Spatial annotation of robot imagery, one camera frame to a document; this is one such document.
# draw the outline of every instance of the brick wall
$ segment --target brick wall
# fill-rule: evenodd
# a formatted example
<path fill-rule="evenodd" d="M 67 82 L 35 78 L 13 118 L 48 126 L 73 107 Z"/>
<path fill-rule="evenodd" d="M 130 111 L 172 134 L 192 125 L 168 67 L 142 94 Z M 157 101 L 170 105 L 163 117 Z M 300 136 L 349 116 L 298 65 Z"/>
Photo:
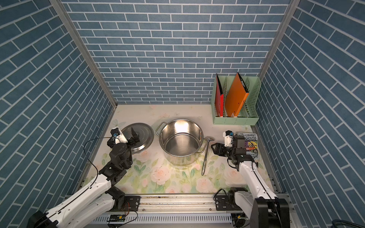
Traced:
<path fill-rule="evenodd" d="M 301 0 L 262 83 L 258 128 L 305 227 L 365 224 L 364 12 Z"/>
<path fill-rule="evenodd" d="M 25 227 L 73 193 L 111 105 L 48 0 L 0 6 L 0 227 Z"/>
<path fill-rule="evenodd" d="M 288 2 L 63 1 L 119 104 L 210 103 L 215 73 L 256 76 Z"/>

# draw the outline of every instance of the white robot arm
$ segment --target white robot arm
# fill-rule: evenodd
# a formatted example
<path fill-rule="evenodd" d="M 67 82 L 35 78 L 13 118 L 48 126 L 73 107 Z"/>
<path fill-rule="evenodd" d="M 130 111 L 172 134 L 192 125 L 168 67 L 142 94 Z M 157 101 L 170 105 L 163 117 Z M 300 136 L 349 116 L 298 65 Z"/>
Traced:
<path fill-rule="evenodd" d="M 113 207 L 124 205 L 124 192 L 114 185 L 126 174 L 132 165 L 130 147 L 139 142 L 132 129 L 131 139 L 126 139 L 118 128 L 111 130 L 108 140 L 111 160 L 98 175 L 83 188 L 46 213 L 37 211 L 28 221 L 27 228 L 82 228 L 97 216 Z"/>
<path fill-rule="evenodd" d="M 245 188 L 231 188 L 228 192 L 227 204 L 231 208 L 240 207 L 250 219 L 251 228 L 281 227 L 289 228 L 289 206 L 270 190 L 257 170 L 251 155 L 246 154 L 244 136 L 223 133 L 224 144 L 211 145 L 214 154 L 225 156 L 231 160 L 237 171 L 246 180 L 251 195 Z"/>

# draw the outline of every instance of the table surface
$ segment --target table surface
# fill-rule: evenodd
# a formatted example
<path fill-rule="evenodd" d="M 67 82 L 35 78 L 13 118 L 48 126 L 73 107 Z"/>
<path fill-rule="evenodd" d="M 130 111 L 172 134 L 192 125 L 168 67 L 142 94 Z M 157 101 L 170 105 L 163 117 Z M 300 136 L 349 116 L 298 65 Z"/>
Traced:
<path fill-rule="evenodd" d="M 112 128 L 119 127 L 122 130 L 127 125 L 138 122 L 150 125 L 155 131 L 161 122 L 168 123 L 175 119 L 189 119 L 196 122 L 202 128 L 205 137 L 215 138 L 211 144 L 224 143 L 222 133 L 227 130 L 234 133 L 252 132 L 250 126 L 213 125 L 210 105 L 119 105 L 103 137 L 109 137 Z M 107 146 L 107 140 L 103 139 L 93 160 L 99 170 L 110 160 L 111 149 Z M 202 176 L 204 155 L 205 152 L 201 153 L 197 161 L 189 166 L 172 165 L 166 160 L 165 152 L 155 134 L 149 148 L 133 155 L 132 168 L 128 169 L 116 187 L 126 194 L 215 193 L 220 188 L 229 190 L 230 187 L 248 189 L 246 181 L 237 170 L 228 166 L 225 157 L 214 155 L 210 147 L 205 174 Z M 272 190 L 264 163 L 261 160 L 257 162 L 259 173 Z M 89 182 L 95 175 L 96 170 L 91 166 L 84 183 Z"/>

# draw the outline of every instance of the orange folder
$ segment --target orange folder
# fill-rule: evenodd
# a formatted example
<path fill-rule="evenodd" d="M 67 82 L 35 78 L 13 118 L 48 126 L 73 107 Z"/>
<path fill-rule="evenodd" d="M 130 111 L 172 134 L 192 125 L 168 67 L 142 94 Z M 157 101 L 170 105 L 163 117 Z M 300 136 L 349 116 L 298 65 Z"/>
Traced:
<path fill-rule="evenodd" d="M 242 106 L 249 95 L 249 90 L 245 85 L 245 82 L 241 78 L 240 74 L 237 72 L 231 88 L 229 89 L 226 103 L 224 107 L 226 108 L 227 116 L 237 117 L 241 111 Z"/>
<path fill-rule="evenodd" d="M 218 74 L 215 79 L 217 81 L 217 88 L 215 90 L 215 109 L 217 110 L 218 116 L 223 117 L 223 90 Z"/>

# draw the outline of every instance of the vented metal panel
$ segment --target vented metal panel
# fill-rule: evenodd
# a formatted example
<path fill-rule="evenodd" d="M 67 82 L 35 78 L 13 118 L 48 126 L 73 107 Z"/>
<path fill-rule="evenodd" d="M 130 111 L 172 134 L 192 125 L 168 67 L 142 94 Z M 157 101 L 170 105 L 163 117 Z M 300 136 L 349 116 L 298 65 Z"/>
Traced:
<path fill-rule="evenodd" d="M 136 218 L 136 214 L 126 217 L 125 223 Z M 102 214 L 94 219 L 90 224 L 105 224 L 109 220 L 110 214 Z M 138 214 L 138 218 L 131 222 L 142 223 L 232 223 L 230 214 L 226 213 L 188 213 L 188 214 Z"/>

